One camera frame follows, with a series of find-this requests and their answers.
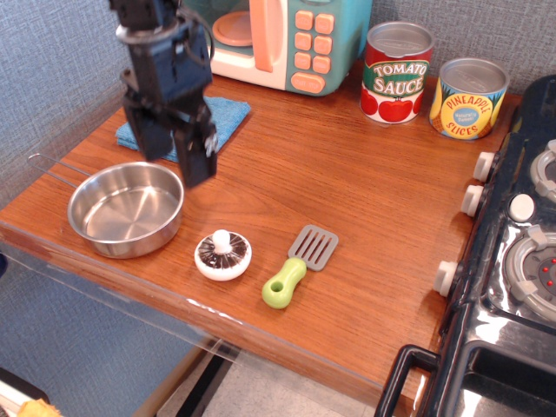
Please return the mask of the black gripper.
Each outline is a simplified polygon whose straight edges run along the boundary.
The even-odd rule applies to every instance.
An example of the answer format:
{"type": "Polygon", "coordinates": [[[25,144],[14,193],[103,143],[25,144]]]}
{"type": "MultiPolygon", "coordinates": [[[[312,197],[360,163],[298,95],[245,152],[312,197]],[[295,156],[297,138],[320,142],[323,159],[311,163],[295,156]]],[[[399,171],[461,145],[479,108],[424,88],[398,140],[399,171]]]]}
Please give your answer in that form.
{"type": "Polygon", "coordinates": [[[123,103],[136,143],[147,161],[173,148],[186,188],[215,176],[218,137],[204,90],[214,55],[199,17],[121,17],[116,37],[133,68],[122,74],[123,103]]]}

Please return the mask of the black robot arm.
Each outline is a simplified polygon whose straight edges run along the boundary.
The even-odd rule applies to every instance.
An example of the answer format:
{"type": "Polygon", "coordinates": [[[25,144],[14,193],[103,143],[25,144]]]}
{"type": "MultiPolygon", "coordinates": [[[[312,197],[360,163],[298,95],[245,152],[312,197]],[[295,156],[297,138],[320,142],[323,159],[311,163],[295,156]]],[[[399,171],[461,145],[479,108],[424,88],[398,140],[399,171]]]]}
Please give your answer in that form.
{"type": "Polygon", "coordinates": [[[217,134],[204,90],[212,83],[212,35],[179,1],[112,1],[118,40],[132,67],[121,74],[123,107],[150,162],[176,153],[186,188],[217,169],[217,134]]]}

